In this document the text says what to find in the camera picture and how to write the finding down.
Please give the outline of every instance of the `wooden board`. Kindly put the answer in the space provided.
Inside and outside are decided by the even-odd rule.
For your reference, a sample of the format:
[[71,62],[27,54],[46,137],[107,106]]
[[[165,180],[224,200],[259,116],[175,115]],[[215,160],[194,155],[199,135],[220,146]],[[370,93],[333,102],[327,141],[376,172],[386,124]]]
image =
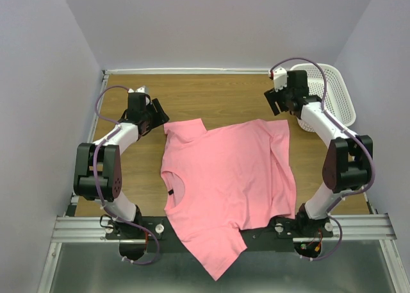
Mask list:
[[[261,74],[201,75],[111,75],[108,86],[124,85],[136,89],[149,87],[171,121],[201,118],[208,130],[254,119],[287,119],[290,127],[290,165],[297,184],[296,207],[306,202],[322,182],[322,165],[326,155],[324,143],[315,133],[302,130],[295,117],[288,113],[274,116],[263,93],[272,82]],[[101,113],[119,119],[127,106],[122,89],[108,91]],[[100,120],[94,140],[112,130],[113,124]],[[167,191],[160,177],[165,145],[163,127],[130,146],[121,156],[123,191],[146,216],[164,215]],[[366,214],[364,196],[348,197],[334,214]],[[76,216],[99,216],[102,212],[94,202],[80,198]]]

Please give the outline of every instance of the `white laundry basket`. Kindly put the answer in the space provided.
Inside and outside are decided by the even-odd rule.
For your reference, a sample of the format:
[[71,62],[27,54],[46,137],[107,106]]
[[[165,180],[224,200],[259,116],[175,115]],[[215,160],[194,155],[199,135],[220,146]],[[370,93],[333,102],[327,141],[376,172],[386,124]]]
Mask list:
[[[325,107],[344,125],[352,125],[356,120],[356,112],[354,111],[352,100],[350,99],[349,92],[347,91],[346,84],[340,72],[331,65],[319,63],[319,66],[325,72],[327,80]],[[305,70],[308,76],[309,95],[323,97],[323,77],[314,65],[310,63],[297,64],[291,68],[291,71],[292,70]],[[314,131],[308,123],[299,119],[297,122],[303,130]]]

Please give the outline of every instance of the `lavender wall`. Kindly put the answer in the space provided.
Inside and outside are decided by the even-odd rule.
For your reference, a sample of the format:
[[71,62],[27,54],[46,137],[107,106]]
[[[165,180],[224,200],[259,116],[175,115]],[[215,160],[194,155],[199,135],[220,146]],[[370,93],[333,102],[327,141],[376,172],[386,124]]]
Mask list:
[[0,0],[0,291],[36,292],[98,66],[65,0]]
[[333,64],[370,0],[67,0],[103,69]]
[[336,67],[355,106],[355,130],[374,141],[377,176],[368,196],[389,213],[410,277],[409,14],[409,0],[372,0]]

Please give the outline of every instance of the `robotic arm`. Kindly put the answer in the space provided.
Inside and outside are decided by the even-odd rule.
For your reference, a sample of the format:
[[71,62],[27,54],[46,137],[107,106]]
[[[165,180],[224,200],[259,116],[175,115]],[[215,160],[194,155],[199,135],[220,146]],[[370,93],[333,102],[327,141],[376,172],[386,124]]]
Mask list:
[[99,166],[102,164],[102,168],[98,168],[98,178],[105,205],[118,217],[142,225],[140,209],[121,191],[120,156],[131,144],[168,121],[169,118],[160,102],[149,97],[147,87],[141,87],[136,91],[129,89],[127,110],[114,129],[91,144],[84,143],[78,146],[74,192],[87,200],[102,204],[95,189],[92,167],[95,148],[105,140],[97,155]]
[[370,156],[373,142],[367,135],[360,136],[346,127],[339,128],[342,123],[331,113],[325,112],[320,97],[309,95],[307,76],[306,71],[286,71],[282,67],[272,70],[270,77],[274,88],[266,91],[265,97],[274,115],[280,111],[290,111],[307,122],[328,148],[322,169],[323,183],[300,209],[309,219],[325,219],[345,196],[355,194],[371,181],[370,160],[357,146],[357,141],[365,146]]

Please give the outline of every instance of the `cable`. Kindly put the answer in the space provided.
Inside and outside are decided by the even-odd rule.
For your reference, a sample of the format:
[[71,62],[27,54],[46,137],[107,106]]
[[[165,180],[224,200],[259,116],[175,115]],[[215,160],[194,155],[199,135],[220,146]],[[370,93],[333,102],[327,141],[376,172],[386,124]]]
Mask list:
[[[322,235],[322,231],[320,229],[318,230],[318,232],[319,232],[319,235],[320,235],[320,240],[319,240],[319,244],[320,244],[323,240],[323,235]],[[309,247],[311,244],[313,244],[315,242],[315,240],[316,240],[316,236],[313,238],[313,240],[308,245],[306,245],[306,247]]]
[[330,207],[328,207],[327,209],[327,213],[330,213],[331,210],[333,210],[333,208],[345,197],[349,197],[349,196],[353,196],[353,195],[357,195],[357,194],[362,194],[363,192],[366,192],[373,184],[374,184],[374,180],[375,180],[375,175],[376,175],[376,171],[375,171],[375,166],[374,166],[374,161],[372,156],[370,155],[369,151],[367,151],[366,147],[361,143],[361,141],[359,139],[356,138],[355,135],[353,135],[350,130],[345,127],[344,125],[340,124],[333,116],[332,114],[330,114],[327,109],[325,108],[325,99],[326,99],[326,94],[327,94],[327,80],[326,80],[326,75],[325,72],[323,71],[323,69],[316,63],[313,62],[312,60],[303,58],[303,57],[293,57],[293,58],[288,58],[285,59],[277,64],[275,64],[271,69],[270,69],[270,73],[272,73],[272,71],[280,66],[280,64],[284,63],[284,62],[288,62],[290,60],[304,60],[307,61],[309,63],[312,63],[315,67],[317,67],[317,69],[319,70],[320,74],[323,77],[323,83],[324,83],[324,91],[323,91],[323,98],[322,98],[322,102],[320,103],[320,106],[322,108],[323,113],[325,114],[325,116],[342,132],[344,132],[349,138],[351,138],[363,151],[363,153],[366,155],[369,164],[370,164],[370,170],[372,172],[372,175],[370,176],[370,181],[369,183],[367,183],[365,186],[361,187],[359,190],[357,191],[353,191],[350,192],[348,194],[344,194],[341,197],[339,197],[338,199],[336,199],[331,205]]
[[105,226],[105,225],[102,224],[104,217],[109,218],[111,221],[113,220],[113,218],[112,218],[111,216],[109,216],[109,215],[107,215],[107,214],[102,214],[101,217],[100,217],[100,227],[102,227],[102,228],[104,228],[104,229],[112,229],[112,230],[114,230],[114,229],[115,229],[115,228],[114,228],[114,225],[109,224],[108,226]]
[[322,241],[323,241],[323,234],[322,234],[321,229],[319,229],[319,233],[320,233],[319,244],[318,244],[317,247],[315,248],[315,250],[317,249],[318,251],[321,250],[321,248],[322,248]]
[[340,230],[339,241],[338,241],[338,243],[333,247],[333,249],[330,250],[326,255],[320,256],[320,257],[318,257],[318,258],[308,258],[308,257],[302,256],[302,255],[300,256],[300,258],[305,258],[305,259],[308,259],[308,260],[310,260],[310,261],[321,261],[321,260],[323,260],[323,259],[329,258],[329,257],[340,247],[341,240],[342,240],[342,236],[343,236],[342,228],[341,228],[341,225],[340,225],[339,221],[338,221],[336,218],[334,218],[334,217],[332,217],[332,216],[330,215],[331,210],[333,210],[333,208],[334,208],[343,198],[348,197],[348,196],[352,196],[352,195],[362,194],[363,192],[366,192],[366,191],[373,185],[373,183],[374,183],[376,171],[375,171],[375,167],[374,167],[373,158],[372,158],[372,156],[370,155],[369,151],[367,151],[366,147],[360,142],[359,139],[356,138],[355,135],[353,135],[353,134],[350,132],[350,130],[349,130],[347,127],[345,127],[344,125],[340,124],[340,123],[327,111],[327,109],[325,108],[325,99],[326,99],[326,94],[327,94],[327,80],[326,80],[325,72],[323,71],[323,69],[322,69],[316,62],[314,62],[314,61],[312,61],[312,60],[309,60],[309,59],[306,59],[306,58],[303,58],[303,57],[293,57],[293,58],[285,59],[285,60],[283,60],[283,61],[281,61],[281,62],[275,64],[275,65],[270,69],[270,74],[272,75],[272,78],[273,78],[273,70],[274,70],[275,68],[277,68],[278,66],[280,66],[280,64],[282,64],[282,63],[284,63],[284,62],[288,62],[288,61],[290,61],[290,60],[304,60],[304,61],[306,61],[306,62],[312,63],[312,64],[319,70],[320,74],[321,74],[322,77],[323,77],[323,83],[324,83],[323,98],[322,98],[322,102],[320,103],[320,107],[322,108],[323,113],[325,114],[325,116],[326,116],[340,131],[344,132],[349,138],[351,138],[351,139],[361,148],[361,150],[362,150],[363,153],[366,155],[366,157],[367,157],[367,159],[368,159],[368,161],[369,161],[370,170],[371,170],[371,172],[372,172],[372,175],[371,175],[371,177],[370,177],[369,183],[367,183],[365,186],[361,187],[361,188],[360,188],[359,190],[357,190],[357,191],[353,191],[353,192],[350,192],[350,193],[348,193],[348,194],[344,194],[344,195],[340,196],[340,197],[339,197],[338,199],[336,199],[336,200],[330,205],[330,207],[328,207],[328,209],[326,210],[327,216],[328,216],[330,219],[332,219],[332,220],[338,225],[339,230]]
[[[112,123],[114,123],[114,124],[116,124],[116,125],[119,125],[120,123],[119,123],[118,121],[113,120],[113,119],[110,119],[110,118],[107,118],[107,117],[103,117],[103,116],[100,115],[100,113],[98,112],[98,103],[99,103],[100,99],[102,98],[102,96],[104,95],[105,92],[107,92],[108,90],[113,89],[113,88],[123,88],[123,89],[125,89],[125,90],[127,90],[127,91],[129,90],[127,87],[118,86],[118,85],[117,85],[117,86],[111,86],[111,87],[108,87],[108,88],[104,89],[104,90],[100,93],[99,97],[97,98],[97,101],[95,102],[94,110],[95,110],[95,113],[97,114],[98,118],[103,119],[103,120],[105,120],[105,121],[112,122]],[[153,234],[153,233],[152,233],[151,231],[149,231],[147,228],[145,228],[145,227],[143,227],[143,226],[140,226],[140,225],[138,225],[138,224],[135,224],[135,223],[133,223],[133,222],[131,222],[131,221],[127,221],[127,220],[125,220],[125,219],[123,219],[123,218],[121,218],[121,217],[115,215],[113,212],[111,212],[110,209],[108,209],[108,208],[106,207],[106,205],[105,205],[104,196],[103,196],[103,193],[102,193],[102,191],[101,191],[101,186],[100,186],[100,182],[99,182],[99,179],[98,179],[98,172],[97,172],[97,155],[98,155],[98,151],[99,151],[100,148],[103,146],[103,144],[105,144],[107,141],[109,141],[109,139],[112,138],[113,136],[115,136],[120,130],[121,130],[121,128],[117,128],[116,130],[114,130],[114,131],[113,131],[110,135],[108,135],[106,138],[102,139],[101,142],[100,142],[100,143],[97,145],[97,147],[95,148],[94,155],[93,155],[93,174],[94,174],[94,179],[95,179],[95,187],[96,187],[96,189],[97,189],[97,193],[98,193],[98,197],[99,197],[99,199],[100,199],[100,201],[101,201],[101,205],[104,207],[104,211],[105,211],[109,216],[111,216],[111,217],[114,218],[115,220],[121,221],[121,222],[123,222],[123,223],[125,223],[125,224],[128,224],[128,225],[130,225],[130,226],[133,226],[133,227],[135,227],[135,228],[138,228],[138,229],[144,231],[146,234],[149,234],[149,235],[151,235],[151,236],[153,237],[153,239],[154,239],[154,241],[155,241],[155,244],[156,244],[156,252],[155,252],[155,256],[154,256],[153,259],[148,260],[148,261],[146,261],[146,262],[137,262],[137,261],[134,261],[134,260],[130,260],[130,259],[126,258],[126,257],[123,257],[123,258],[122,258],[123,260],[128,261],[128,262],[130,262],[131,264],[148,265],[148,264],[151,264],[151,263],[155,262],[155,261],[159,258],[159,256],[160,256],[160,243],[158,242],[158,239],[156,238],[155,234]]]

